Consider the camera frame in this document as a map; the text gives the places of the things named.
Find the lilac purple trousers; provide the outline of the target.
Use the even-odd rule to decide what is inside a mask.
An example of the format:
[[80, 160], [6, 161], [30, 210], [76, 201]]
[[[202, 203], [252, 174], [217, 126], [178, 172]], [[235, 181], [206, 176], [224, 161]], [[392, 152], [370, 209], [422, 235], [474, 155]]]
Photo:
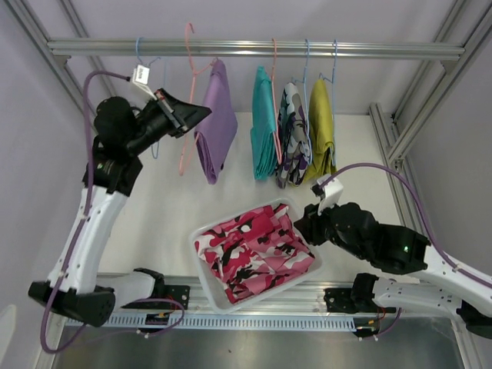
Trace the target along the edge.
[[204, 176], [215, 185], [238, 130], [227, 70], [220, 59], [212, 67], [202, 105], [211, 113], [195, 128], [194, 137]]

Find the pink camouflage trousers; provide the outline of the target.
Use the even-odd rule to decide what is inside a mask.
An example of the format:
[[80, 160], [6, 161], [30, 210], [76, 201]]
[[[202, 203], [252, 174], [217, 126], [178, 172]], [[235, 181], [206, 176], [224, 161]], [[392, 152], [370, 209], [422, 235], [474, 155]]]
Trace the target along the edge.
[[289, 210], [286, 203], [258, 207], [193, 240], [229, 303], [258, 297], [309, 271], [316, 257], [294, 232]]

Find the white plastic basket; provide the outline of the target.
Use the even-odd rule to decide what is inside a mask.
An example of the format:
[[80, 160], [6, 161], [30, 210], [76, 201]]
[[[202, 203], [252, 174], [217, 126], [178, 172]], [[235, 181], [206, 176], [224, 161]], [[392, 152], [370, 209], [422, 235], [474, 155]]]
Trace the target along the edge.
[[232, 219], [232, 218], [234, 218], [234, 217], [236, 217], [242, 213], [245, 213], [246, 211], [249, 211], [249, 210], [252, 210], [252, 209], [255, 209], [258, 207], [262, 207], [262, 206], [265, 206], [268, 204], [277, 205], [280, 203], [286, 203], [290, 206], [290, 210], [289, 210], [288, 214], [291, 217], [292, 224], [296, 220], [299, 219], [300, 213], [299, 213], [298, 209], [296, 208], [295, 204], [290, 199], [288, 199], [288, 198], [277, 198], [273, 201], [269, 201], [268, 203], [254, 206], [253, 208], [250, 208], [248, 210], [236, 211], [235, 213], [233, 213], [227, 217], [223, 217], [220, 220], [216, 220], [216, 221], [211, 222], [210, 224], [203, 225], [190, 235], [189, 245], [191, 248], [192, 257], [193, 257], [194, 262], [196, 264], [198, 276], [199, 276], [201, 285], [204, 289], [204, 292], [205, 292], [209, 302], [212, 304], [212, 308], [214, 309], [215, 312], [217, 312], [219, 314], [230, 314], [231, 312], [237, 311], [242, 307], [247, 307], [248, 305], [251, 305], [254, 302], [262, 301], [265, 298], [269, 298], [269, 297], [271, 297], [277, 293], [280, 293], [282, 291], [287, 290], [288, 288], [292, 288], [293, 286], [300, 284], [301, 282], [304, 282], [304, 281], [316, 276], [317, 274], [319, 274], [321, 272], [321, 269], [324, 266], [324, 259], [322, 258], [320, 252], [317, 251], [315, 247], [308, 245], [308, 243], [301, 237], [300, 232], [298, 230], [296, 230], [294, 225], [293, 225], [294, 232], [301, 237], [301, 240], [310, 248], [310, 250], [312, 251], [312, 253], [316, 257], [316, 260], [314, 261], [314, 263], [310, 267], [309, 271], [306, 274], [304, 274], [303, 276], [296, 278], [293, 281], [290, 281], [286, 284], [283, 284], [278, 288], [271, 289], [271, 290], [267, 291], [266, 293], [261, 294], [258, 297], [248, 298], [248, 299], [246, 299], [240, 303], [231, 304], [228, 302], [228, 299], [225, 296], [225, 293], [222, 290], [220, 283], [215, 279], [213, 274], [206, 268], [206, 264], [202, 260], [200, 260], [199, 257], [197, 256], [197, 253], [194, 249], [193, 240], [199, 234], [201, 234], [206, 229], [208, 229], [209, 227], [220, 224], [221, 222], [230, 220], [230, 219]]

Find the light blue wire hanger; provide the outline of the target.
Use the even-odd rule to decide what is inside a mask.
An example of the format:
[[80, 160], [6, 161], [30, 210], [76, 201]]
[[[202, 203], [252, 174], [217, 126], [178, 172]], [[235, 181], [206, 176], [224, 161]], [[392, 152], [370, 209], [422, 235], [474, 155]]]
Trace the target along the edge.
[[[155, 63], [156, 61], [161, 60], [162, 57], [161, 56], [156, 56], [151, 61], [144, 62], [143, 59], [142, 59], [142, 56], [141, 56], [141, 52], [140, 52], [140, 44], [141, 44], [141, 41], [143, 39], [144, 39], [143, 37], [136, 38], [136, 40], [135, 40], [135, 55], [136, 55], [136, 57], [138, 59], [138, 63], [140, 65], [144, 65], [145, 67], [149, 68], [153, 63]], [[151, 156], [153, 157], [154, 160], [157, 160], [158, 159], [159, 149], [160, 149], [160, 141], [155, 142], [151, 146]]]

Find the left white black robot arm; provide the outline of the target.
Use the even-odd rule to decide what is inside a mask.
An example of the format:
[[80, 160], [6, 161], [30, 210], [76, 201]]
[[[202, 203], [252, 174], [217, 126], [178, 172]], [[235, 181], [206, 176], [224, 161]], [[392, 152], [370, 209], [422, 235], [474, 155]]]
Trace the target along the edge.
[[143, 108], [121, 96], [96, 108], [93, 162], [82, 182], [78, 220], [61, 257], [45, 281], [34, 281], [28, 296], [53, 313], [92, 327], [102, 326], [112, 311], [140, 300], [148, 308], [165, 301], [163, 277], [137, 268], [115, 286], [97, 283], [98, 266], [115, 220], [143, 168], [139, 155], [165, 135], [180, 138], [211, 114], [205, 106], [180, 101], [164, 89]]

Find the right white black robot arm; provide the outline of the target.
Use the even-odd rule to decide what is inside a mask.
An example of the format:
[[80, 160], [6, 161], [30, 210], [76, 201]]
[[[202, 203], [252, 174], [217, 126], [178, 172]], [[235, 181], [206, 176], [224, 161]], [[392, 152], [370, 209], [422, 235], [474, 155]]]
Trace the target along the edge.
[[325, 291], [329, 311], [427, 312], [461, 321], [479, 337], [491, 337], [491, 292], [447, 263], [422, 234], [380, 223], [353, 202], [324, 210], [310, 204], [294, 226], [310, 245], [331, 242], [384, 273], [419, 279], [417, 284], [402, 284], [359, 273], [351, 289]]

